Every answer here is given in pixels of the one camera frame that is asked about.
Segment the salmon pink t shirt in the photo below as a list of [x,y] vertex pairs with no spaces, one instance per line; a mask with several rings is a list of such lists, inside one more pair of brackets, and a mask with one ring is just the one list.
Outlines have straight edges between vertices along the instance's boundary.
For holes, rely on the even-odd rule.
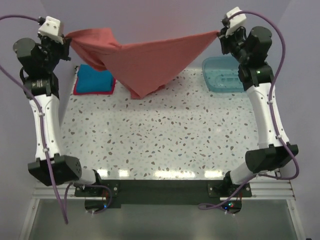
[[76,54],[96,71],[108,70],[133,99],[167,85],[217,38],[218,31],[167,40],[121,44],[110,28],[67,34]]

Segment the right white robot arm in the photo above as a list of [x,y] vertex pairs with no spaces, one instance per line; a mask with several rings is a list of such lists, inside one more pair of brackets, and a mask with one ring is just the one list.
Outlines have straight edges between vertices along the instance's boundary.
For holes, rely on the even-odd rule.
[[243,85],[255,116],[258,132],[258,148],[245,153],[245,162],[228,171],[215,190],[233,197],[257,175],[284,167],[299,152],[296,144],[290,144],[279,115],[273,70],[266,62],[272,45],[269,29],[256,26],[249,34],[243,26],[232,33],[224,27],[218,34],[221,51],[231,54],[239,63],[238,77]]

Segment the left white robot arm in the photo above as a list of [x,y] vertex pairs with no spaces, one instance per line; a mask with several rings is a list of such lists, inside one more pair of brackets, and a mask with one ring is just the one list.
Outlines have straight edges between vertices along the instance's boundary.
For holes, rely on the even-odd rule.
[[56,42],[40,36],[37,43],[21,38],[13,44],[21,63],[20,79],[31,106],[35,131],[35,161],[27,165],[28,172],[45,186],[74,183],[86,185],[86,191],[99,196],[104,184],[96,170],[85,169],[77,157],[66,155],[59,122],[59,80],[54,69],[59,61],[69,61],[71,39]]

